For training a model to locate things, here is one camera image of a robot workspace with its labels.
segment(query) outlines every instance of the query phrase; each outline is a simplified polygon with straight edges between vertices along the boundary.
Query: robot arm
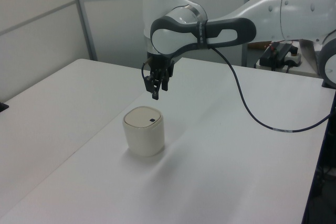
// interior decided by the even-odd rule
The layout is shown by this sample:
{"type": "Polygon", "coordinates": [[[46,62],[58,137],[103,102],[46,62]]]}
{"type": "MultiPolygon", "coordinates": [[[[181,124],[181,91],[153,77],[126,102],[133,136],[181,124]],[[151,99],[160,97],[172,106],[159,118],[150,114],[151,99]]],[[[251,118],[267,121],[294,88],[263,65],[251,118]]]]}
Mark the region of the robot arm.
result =
{"type": "Polygon", "coordinates": [[[207,20],[188,0],[143,0],[151,75],[146,88],[167,90],[172,59],[186,51],[258,41],[307,39],[323,44],[319,70],[336,88],[336,0],[250,0],[234,12],[207,20]]]}

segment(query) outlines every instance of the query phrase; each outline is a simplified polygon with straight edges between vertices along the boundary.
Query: black cable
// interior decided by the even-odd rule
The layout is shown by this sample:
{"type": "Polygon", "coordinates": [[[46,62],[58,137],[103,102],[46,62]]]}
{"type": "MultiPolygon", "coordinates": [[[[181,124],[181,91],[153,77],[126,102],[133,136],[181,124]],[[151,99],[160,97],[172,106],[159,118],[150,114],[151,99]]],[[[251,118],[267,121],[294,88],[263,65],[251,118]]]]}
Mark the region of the black cable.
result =
{"type": "Polygon", "coordinates": [[[230,62],[225,58],[225,56],[219,52],[216,48],[214,47],[211,47],[212,50],[214,50],[216,53],[219,54],[219,56],[222,57],[222,59],[228,64],[228,66],[230,67],[234,77],[235,77],[235,80],[236,80],[236,83],[237,83],[237,86],[238,86],[238,91],[239,91],[239,94],[240,94],[240,97],[241,97],[241,100],[244,104],[244,107],[246,108],[247,112],[250,114],[250,116],[257,122],[259,123],[260,125],[262,125],[263,127],[266,127],[270,130],[273,130],[273,131],[280,131],[280,132],[287,132],[287,133],[296,133],[296,132],[302,132],[302,131],[307,131],[307,130],[310,130],[312,128],[315,128],[316,126],[320,125],[321,123],[323,123],[325,120],[329,119],[330,117],[336,115],[336,110],[334,110],[332,113],[330,113],[329,115],[327,115],[325,118],[323,118],[321,121],[317,122],[316,124],[312,125],[312,126],[309,126],[309,127],[306,127],[306,128],[303,128],[303,129],[299,129],[299,130],[282,130],[282,129],[277,129],[277,128],[273,128],[271,126],[268,126],[266,125],[265,123],[262,123],[261,121],[259,121],[253,114],[252,112],[250,111],[250,109],[248,108],[246,102],[245,102],[245,99],[244,99],[244,96],[243,96],[243,93],[242,93],[242,89],[240,88],[240,84],[239,84],[239,81],[238,81],[238,77],[237,77],[237,74],[235,72],[235,70],[233,69],[232,65],[230,64],[230,62]]]}
{"type": "Polygon", "coordinates": [[[287,67],[287,70],[286,70],[286,73],[288,73],[289,69],[291,68],[292,66],[289,64],[288,67],[287,67]]]}

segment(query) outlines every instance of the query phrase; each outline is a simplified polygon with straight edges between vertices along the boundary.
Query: white cup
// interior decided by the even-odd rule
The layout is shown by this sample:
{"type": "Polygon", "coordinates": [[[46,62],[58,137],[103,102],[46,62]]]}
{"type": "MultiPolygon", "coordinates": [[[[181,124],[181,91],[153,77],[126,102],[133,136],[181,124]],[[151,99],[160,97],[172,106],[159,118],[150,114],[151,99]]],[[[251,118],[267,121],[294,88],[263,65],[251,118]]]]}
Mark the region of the white cup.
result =
{"type": "Polygon", "coordinates": [[[137,107],[125,115],[122,123],[131,152],[150,157],[163,149],[163,115],[159,110],[137,107]]]}

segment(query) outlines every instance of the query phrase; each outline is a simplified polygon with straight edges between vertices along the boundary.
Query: container lid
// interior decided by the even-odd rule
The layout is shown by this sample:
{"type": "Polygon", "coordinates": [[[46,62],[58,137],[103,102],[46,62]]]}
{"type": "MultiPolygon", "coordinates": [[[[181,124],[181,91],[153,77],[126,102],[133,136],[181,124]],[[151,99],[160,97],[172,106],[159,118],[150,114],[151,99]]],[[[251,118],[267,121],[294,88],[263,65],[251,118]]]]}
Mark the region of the container lid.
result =
{"type": "Polygon", "coordinates": [[[154,124],[160,119],[158,110],[151,107],[137,107],[131,110],[124,118],[125,123],[137,128],[145,128],[154,124]]]}

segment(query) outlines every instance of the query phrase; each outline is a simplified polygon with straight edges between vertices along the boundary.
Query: electronic device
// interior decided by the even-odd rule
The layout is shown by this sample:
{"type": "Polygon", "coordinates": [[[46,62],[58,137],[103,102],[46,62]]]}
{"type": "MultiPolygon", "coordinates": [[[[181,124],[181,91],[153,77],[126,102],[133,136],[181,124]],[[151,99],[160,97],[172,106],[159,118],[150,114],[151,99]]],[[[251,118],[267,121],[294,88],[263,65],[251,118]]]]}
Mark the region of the electronic device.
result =
{"type": "Polygon", "coordinates": [[[189,0],[143,0],[144,36],[151,70],[143,79],[154,99],[168,89],[173,58],[198,49],[248,42],[306,39],[322,44],[319,72],[336,88],[336,0],[250,0],[232,13],[207,19],[189,0]]]}

